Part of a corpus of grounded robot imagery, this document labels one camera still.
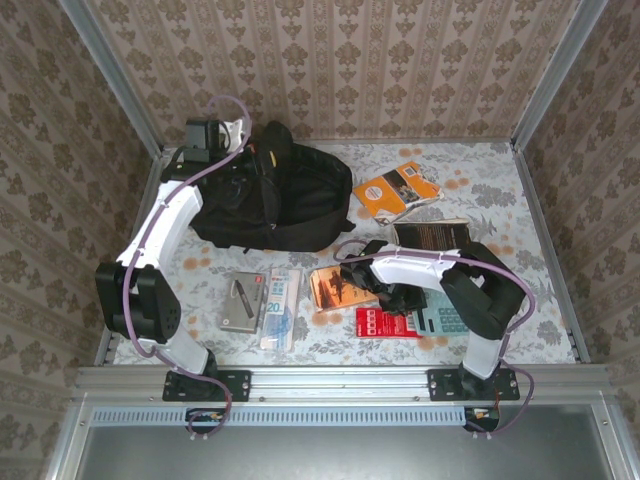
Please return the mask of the orange sunset cover book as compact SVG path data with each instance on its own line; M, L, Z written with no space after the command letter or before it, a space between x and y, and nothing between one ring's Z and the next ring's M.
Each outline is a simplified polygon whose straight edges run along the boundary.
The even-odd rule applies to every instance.
M312 271L309 282L317 312L348 308L377 300L374 294L346 282L341 277L339 266Z

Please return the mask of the red pack with barcode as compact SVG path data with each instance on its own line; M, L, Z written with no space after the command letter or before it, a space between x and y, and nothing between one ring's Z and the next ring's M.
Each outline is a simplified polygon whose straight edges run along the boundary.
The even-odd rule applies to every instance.
M411 318L391 315L381 308L356 309L356 336L358 338L420 338Z

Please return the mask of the black backpack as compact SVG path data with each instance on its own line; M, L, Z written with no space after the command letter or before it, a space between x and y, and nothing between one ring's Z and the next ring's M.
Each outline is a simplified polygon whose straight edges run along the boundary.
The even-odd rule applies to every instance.
M190 226L218 248L317 252L355 228L347 219L352 172L336 156L295 143L271 121L253 142L271 146L272 170L253 183L202 183L203 206Z

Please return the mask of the dark brown book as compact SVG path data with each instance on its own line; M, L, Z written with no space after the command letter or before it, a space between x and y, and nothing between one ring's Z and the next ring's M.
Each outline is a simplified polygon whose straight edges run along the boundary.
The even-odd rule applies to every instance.
M471 243L469 222L455 218L424 222L400 222L393 226L395 243L406 248L445 251Z

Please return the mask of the orange book with photo cover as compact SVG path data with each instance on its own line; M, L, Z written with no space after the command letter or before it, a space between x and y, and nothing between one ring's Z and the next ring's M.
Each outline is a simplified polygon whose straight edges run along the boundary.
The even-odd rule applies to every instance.
M353 193L379 225L390 225L444 197L421 166L410 161L354 188Z

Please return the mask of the clear ruler set package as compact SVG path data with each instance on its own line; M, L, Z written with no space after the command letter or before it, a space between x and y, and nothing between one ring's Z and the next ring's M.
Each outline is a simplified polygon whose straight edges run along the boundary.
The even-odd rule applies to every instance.
M298 306L302 272L273 268L267 293L260 348L266 351L290 351Z

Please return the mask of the teal calculator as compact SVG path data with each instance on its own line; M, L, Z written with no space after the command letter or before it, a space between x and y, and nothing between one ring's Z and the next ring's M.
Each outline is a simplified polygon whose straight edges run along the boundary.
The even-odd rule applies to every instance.
M423 337L467 335L469 329L449 298L442 292L423 290L426 306L411 313L416 332Z

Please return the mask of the grey pen box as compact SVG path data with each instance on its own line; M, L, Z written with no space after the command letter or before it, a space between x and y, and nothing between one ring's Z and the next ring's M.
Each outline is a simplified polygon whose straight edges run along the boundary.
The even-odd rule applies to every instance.
M255 334L265 285L264 274L234 272L219 327L227 332Z

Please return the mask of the grey metal panel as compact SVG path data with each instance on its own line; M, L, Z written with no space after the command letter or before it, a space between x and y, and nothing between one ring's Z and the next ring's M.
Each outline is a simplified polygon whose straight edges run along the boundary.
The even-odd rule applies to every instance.
M71 410L46 480L640 480L620 412L535 406L508 430L457 426L226 426L194 439L177 425Z

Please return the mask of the aluminium side rail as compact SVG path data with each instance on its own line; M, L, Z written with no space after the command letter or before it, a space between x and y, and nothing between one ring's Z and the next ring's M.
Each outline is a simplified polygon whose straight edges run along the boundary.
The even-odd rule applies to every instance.
M130 238L133 239L138 233L140 227L144 223L151 207L153 206L156 198L156 191L160 182L162 170L165 168L166 161L171 157L170 150L164 148L160 154L153 158L149 174L144 186L143 194L140 200L140 205L137 210L136 218L133 224L132 233ZM112 344L118 343L118 336L113 334L107 327L104 328L98 350L94 359L95 367L102 367L113 362L115 357Z
M565 283L565 279L561 270L561 266L556 255L556 251L549 233L544 213L535 189L535 185L523 152L510 145L514 162L520 177L529 210L531 212L532 221L536 229L536 233L540 242L542 255L547 264L550 280L556 294L556 299L562 317L566 323L566 330L572 345L574 357L577 363L590 364L591 358L588 348L582 334L578 318Z

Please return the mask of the aluminium mounting rail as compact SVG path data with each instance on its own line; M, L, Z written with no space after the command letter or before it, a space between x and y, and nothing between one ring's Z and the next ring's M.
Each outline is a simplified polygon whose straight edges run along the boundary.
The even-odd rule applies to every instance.
M425 404L438 366L250 366L250 404ZM166 369L159 365L82 368L73 395L97 404L159 404ZM614 396L602 365L525 365L516 375L525 396L535 382L534 405L587 404Z

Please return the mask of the aluminium upright frame post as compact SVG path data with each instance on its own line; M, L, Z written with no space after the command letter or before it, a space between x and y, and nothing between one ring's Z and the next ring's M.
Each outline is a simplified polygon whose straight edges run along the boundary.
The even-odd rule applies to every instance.
M148 112L116 58L105 33L85 0L59 0L94 62L153 160L160 158L162 142Z
M515 151L523 151L531 140L607 3L580 1L511 136Z

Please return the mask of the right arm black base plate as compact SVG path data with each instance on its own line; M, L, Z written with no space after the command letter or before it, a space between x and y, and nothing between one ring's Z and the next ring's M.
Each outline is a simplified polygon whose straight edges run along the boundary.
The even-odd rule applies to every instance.
M427 380L430 400L434 402L520 399L511 369L499 368L488 379L480 379L464 368L430 369Z

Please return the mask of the aluminium rear rail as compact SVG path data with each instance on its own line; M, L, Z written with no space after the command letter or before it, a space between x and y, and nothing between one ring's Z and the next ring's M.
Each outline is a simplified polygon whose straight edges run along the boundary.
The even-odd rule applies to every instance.
M463 138L437 138L437 137L425 137L425 138L380 138L380 139L305 139L294 140L295 143L299 143L307 146L334 146L334 145L417 145L417 144L464 144L475 145L485 143L507 143L511 144L512 140L509 137L463 137Z

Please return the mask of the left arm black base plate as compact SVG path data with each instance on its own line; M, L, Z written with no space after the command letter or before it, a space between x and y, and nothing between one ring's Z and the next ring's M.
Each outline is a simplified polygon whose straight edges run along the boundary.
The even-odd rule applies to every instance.
M251 372L249 370L222 370L218 372L218 381L224 384L231 394L231 400L247 402L251 390ZM165 402L224 402L225 394L221 387L209 381L169 371L165 377L162 400Z

